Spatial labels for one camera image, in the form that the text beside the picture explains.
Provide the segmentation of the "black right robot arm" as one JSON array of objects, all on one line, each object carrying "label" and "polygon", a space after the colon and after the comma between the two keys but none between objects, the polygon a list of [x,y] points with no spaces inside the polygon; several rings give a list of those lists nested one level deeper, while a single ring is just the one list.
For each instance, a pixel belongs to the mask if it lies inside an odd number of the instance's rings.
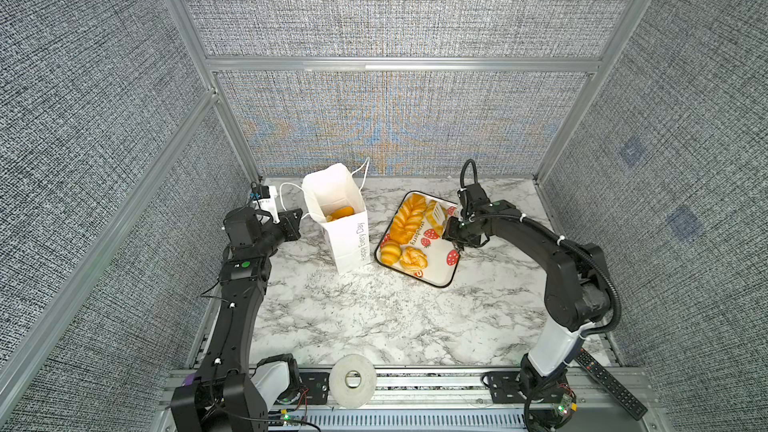
[{"label": "black right robot arm", "polygon": [[481,248],[499,238],[532,258],[545,272],[548,314],[521,367],[543,380],[573,360],[587,337],[614,330],[622,317],[618,290],[600,247],[582,245],[529,218],[506,200],[491,201],[477,183],[457,192],[461,211],[444,237],[461,248]]}]

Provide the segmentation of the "fake bread roll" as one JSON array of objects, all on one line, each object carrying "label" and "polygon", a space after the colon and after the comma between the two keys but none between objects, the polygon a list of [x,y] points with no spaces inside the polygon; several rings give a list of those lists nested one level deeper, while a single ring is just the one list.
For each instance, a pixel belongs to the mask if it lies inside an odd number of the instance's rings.
[{"label": "fake bread roll", "polygon": [[355,214],[355,209],[352,206],[344,206],[328,214],[326,216],[326,221],[333,222],[342,218],[353,216]]}]

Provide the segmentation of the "round fake bread bottom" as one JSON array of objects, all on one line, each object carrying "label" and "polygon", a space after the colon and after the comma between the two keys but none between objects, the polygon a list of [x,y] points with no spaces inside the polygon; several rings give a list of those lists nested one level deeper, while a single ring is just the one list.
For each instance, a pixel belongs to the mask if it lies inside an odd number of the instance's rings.
[{"label": "round fake bread bottom", "polygon": [[405,247],[400,256],[399,263],[401,267],[409,272],[423,271],[428,267],[426,254],[414,247]]}]

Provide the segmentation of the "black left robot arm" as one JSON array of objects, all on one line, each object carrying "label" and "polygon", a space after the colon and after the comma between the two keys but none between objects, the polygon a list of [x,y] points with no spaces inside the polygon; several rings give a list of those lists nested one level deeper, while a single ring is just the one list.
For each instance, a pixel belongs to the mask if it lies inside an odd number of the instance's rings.
[{"label": "black left robot arm", "polygon": [[288,354],[252,373],[249,357],[255,320],[270,278],[270,258],[301,237],[303,211],[278,221],[266,211],[241,207],[223,220],[229,245],[218,283],[219,311],[204,358],[194,376],[174,390],[171,413],[179,431],[266,431],[278,398],[296,389],[298,371]]}]

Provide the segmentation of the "white paper gift bag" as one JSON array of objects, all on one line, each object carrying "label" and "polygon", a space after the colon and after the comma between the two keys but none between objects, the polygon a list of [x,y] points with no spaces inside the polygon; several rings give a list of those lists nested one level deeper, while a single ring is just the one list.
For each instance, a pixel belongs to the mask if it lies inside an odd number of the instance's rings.
[{"label": "white paper gift bag", "polygon": [[[280,208],[283,205],[282,188],[299,188],[304,195],[306,215],[324,232],[333,262],[339,273],[353,271],[371,261],[368,211],[362,197],[370,159],[354,171],[342,163],[306,175],[300,185],[283,182],[277,187]],[[333,222],[326,216],[344,207],[352,206],[356,214]]]}]

